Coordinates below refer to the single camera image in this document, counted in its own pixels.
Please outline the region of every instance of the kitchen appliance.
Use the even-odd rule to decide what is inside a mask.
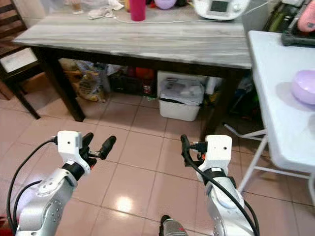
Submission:
[[[214,20],[233,20],[248,7],[251,0],[193,0],[198,15]]]

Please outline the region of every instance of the pink container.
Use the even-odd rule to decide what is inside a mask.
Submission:
[[[143,21],[146,19],[146,0],[130,0],[131,19]]]

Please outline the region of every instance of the white storage box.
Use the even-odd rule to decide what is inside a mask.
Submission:
[[[194,121],[198,115],[199,109],[199,106],[159,101],[159,113],[166,118]]]

